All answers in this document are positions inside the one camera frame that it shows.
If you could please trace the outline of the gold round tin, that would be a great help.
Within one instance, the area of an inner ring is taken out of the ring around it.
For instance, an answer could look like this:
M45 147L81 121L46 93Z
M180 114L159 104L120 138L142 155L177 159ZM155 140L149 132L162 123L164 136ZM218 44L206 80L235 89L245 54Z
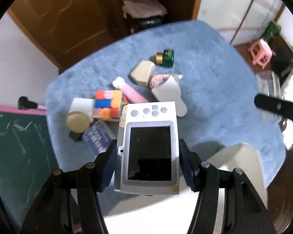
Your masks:
M74 133L84 133L90 128L91 121L82 112L71 112L66 117L66 126Z

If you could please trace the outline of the white USB charger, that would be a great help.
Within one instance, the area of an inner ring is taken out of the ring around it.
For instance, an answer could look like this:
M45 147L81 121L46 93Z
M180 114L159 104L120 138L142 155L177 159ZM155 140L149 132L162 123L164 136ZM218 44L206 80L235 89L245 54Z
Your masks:
M86 115L89 121L93 122L95 100L89 98L74 98L70 104L68 113L79 112Z

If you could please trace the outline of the brown wooden cabinet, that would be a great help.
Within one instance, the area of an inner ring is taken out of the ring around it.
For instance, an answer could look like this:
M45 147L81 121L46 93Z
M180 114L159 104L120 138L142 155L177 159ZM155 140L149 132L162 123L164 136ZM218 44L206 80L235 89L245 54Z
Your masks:
M168 20L195 19L201 0L159 0ZM15 0L8 14L32 43L64 72L130 34L123 0Z

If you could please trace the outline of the blue printed packet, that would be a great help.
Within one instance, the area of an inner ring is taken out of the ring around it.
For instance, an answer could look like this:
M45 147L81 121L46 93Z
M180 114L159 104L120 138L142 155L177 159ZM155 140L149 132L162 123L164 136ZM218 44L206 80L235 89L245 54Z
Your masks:
M97 121L82 135L82 141L95 155L107 151L115 135L104 121Z

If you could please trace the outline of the pink round cartoon case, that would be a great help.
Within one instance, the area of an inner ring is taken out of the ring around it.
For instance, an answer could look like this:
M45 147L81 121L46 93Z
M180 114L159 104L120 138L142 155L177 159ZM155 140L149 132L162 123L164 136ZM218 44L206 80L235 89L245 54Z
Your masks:
M151 89L163 85L170 77L173 77L177 83L181 81L183 75L181 74L153 74L149 79L149 87Z

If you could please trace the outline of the black chalkboard eraser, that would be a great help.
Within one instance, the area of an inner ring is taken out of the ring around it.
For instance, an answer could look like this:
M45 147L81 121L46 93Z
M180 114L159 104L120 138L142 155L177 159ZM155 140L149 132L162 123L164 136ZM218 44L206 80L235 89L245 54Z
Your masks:
M30 101L26 96L18 98L18 109L37 109L38 103Z

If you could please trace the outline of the folded pink cloth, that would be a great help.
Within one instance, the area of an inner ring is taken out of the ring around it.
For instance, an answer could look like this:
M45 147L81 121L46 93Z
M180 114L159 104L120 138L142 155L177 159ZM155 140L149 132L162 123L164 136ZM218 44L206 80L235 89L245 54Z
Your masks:
M166 8L157 0L123 0L123 14L134 19L146 19L167 14Z

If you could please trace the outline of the white digital camera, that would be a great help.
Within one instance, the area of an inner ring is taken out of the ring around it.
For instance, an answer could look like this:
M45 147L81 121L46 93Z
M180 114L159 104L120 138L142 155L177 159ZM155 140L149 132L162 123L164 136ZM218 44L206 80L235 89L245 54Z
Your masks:
M123 108L114 189L136 195L179 194L175 102L127 104Z

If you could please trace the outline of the green chalkboard pink frame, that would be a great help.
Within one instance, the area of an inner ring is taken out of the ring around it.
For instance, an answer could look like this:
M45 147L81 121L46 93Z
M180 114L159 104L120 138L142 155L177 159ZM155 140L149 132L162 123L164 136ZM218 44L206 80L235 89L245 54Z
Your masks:
M0 106L0 196L17 230L58 167L46 117Z

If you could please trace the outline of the blue fuzzy table mat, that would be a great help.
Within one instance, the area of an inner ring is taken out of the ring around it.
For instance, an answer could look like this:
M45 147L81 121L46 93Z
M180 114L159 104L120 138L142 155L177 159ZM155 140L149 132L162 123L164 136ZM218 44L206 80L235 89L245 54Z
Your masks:
M46 90L47 123L59 167L73 171L96 153L74 142L65 124L75 98L93 98L110 90L121 77L150 102L162 94L180 96L187 107L178 118L179 135L208 159L240 142L260 153L265 186L285 160L279 125L265 121L254 105L258 81L241 55L202 21L183 21L151 28L119 40L77 62Z

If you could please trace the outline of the green gold perfume bottle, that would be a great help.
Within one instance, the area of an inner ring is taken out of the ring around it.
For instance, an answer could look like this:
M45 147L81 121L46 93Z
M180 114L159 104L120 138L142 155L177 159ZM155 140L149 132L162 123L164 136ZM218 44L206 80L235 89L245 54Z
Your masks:
M162 53L158 52L155 56L157 65L161 65L167 68L172 68L174 64L174 50L164 50Z

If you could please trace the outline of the white plastic storage bin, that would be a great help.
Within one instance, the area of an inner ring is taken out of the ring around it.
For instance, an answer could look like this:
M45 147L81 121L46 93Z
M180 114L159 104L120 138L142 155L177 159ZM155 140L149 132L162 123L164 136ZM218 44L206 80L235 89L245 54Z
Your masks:
M267 189L262 174L260 153L247 143L221 149L208 159L216 168L232 171L241 168L268 203ZM186 233L196 207L198 193L179 182L179 195L134 196L116 203L104 217L109 233Z

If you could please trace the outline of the colourful puzzle cube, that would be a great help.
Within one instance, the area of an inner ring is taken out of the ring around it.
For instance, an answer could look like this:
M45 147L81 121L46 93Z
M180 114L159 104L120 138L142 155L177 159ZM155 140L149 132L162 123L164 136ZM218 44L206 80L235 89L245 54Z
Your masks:
M97 90L94 96L94 119L118 122L127 99L121 90Z

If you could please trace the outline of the pink white candy dispenser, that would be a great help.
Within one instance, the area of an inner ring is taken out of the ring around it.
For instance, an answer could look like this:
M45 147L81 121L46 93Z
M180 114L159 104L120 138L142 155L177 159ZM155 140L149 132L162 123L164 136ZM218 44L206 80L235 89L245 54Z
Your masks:
M112 82L112 85L114 88L121 90L131 103L148 103L148 100L145 99L142 95L140 95L137 91L135 91L130 85L128 85L125 82L124 78L117 77Z

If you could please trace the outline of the pink plastic stool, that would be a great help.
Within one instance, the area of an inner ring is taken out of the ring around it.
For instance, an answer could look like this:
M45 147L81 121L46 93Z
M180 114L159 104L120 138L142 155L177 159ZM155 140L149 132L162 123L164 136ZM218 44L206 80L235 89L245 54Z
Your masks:
M252 56L252 63L260 66L262 69L265 69L275 54L264 39L259 39L252 43L248 51Z

